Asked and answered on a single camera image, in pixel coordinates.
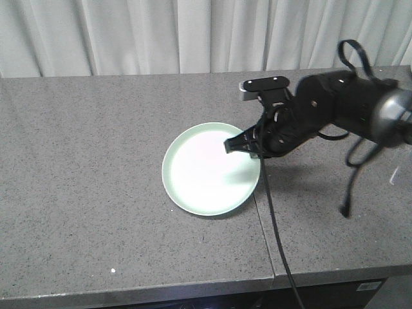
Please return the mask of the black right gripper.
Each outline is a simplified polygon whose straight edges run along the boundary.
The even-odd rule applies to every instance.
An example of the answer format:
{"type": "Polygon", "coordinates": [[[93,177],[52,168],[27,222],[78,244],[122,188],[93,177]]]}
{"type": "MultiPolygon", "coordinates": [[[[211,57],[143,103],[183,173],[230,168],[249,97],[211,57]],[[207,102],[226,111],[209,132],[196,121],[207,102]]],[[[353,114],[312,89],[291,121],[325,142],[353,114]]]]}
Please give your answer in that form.
{"type": "MultiPolygon", "coordinates": [[[[297,85],[295,96],[275,112],[263,129],[263,153],[284,156],[305,143],[333,120],[335,92],[325,75],[311,75],[297,85]]],[[[255,126],[224,141],[226,153],[260,153],[255,126]]]]}

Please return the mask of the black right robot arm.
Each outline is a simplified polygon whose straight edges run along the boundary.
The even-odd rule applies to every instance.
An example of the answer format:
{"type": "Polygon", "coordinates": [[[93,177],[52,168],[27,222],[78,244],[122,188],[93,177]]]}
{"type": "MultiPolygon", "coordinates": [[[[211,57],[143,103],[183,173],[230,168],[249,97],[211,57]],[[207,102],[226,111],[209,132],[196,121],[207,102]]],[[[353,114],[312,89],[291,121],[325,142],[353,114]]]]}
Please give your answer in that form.
{"type": "Polygon", "coordinates": [[[383,147],[411,143],[411,91],[393,79],[362,79],[341,70],[302,78],[294,94],[286,77],[246,80],[244,100],[260,101],[258,122],[225,141],[227,153],[281,157],[333,124],[383,147]]]}

